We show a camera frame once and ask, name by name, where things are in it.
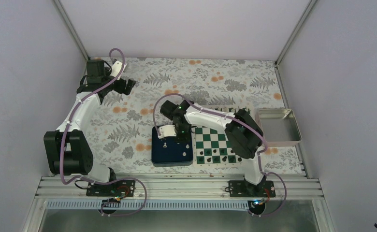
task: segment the white wall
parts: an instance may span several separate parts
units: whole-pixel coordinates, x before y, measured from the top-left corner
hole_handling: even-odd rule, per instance
[[[320,0],[280,68],[337,230],[377,231],[377,1]]]
[[[0,232],[22,229],[49,170],[43,135],[69,112],[84,68],[52,1],[0,1]]]
[[[90,56],[276,60],[309,0],[61,0]]]

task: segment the gray flower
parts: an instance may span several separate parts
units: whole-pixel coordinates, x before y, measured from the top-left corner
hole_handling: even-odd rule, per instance
[[[233,92],[234,90],[238,91],[244,91],[247,89],[246,85],[240,84],[239,81],[233,81],[233,80],[226,80],[224,84],[227,85],[226,89],[230,92]]]
[[[135,110],[130,110],[130,111],[127,112],[127,118],[133,119],[134,121],[138,121],[138,120],[142,119],[143,117],[140,114],[136,113]]]
[[[103,148],[104,151],[107,151],[109,153],[112,153],[116,147],[119,147],[119,144],[117,144],[115,141],[111,141],[110,143],[106,144]]]
[[[133,151],[133,147],[131,146],[128,146],[126,147],[123,151],[122,151],[122,155],[126,158],[126,159],[131,159],[134,155],[134,151]]]
[[[190,94],[184,94],[184,96],[199,105],[208,105],[206,98],[210,97],[208,92],[204,90],[192,91]]]

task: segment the table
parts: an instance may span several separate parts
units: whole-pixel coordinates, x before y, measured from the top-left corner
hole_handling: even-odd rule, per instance
[[[111,64],[109,58],[102,59]],[[154,167],[150,160],[153,105],[164,94],[180,93],[203,106],[284,108],[273,61],[126,58],[126,63],[122,77],[137,81],[133,91],[129,96],[109,93],[86,132],[95,160],[119,173],[243,173],[241,167]],[[167,100],[182,101],[177,96]],[[158,124],[170,124],[159,110]],[[294,147],[271,147],[262,156],[262,166],[266,172],[302,173]]]

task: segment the metal tray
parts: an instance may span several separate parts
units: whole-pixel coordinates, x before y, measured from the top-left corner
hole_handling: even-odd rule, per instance
[[[255,121],[268,146],[295,146],[301,142],[300,129],[291,109],[260,109]]]

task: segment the chessboard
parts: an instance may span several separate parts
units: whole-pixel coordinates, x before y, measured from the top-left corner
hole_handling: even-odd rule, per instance
[[[233,106],[206,106],[222,112],[237,112]],[[243,159],[231,149],[225,134],[207,127],[194,127],[191,131],[193,141],[194,166],[235,167],[241,166]]]

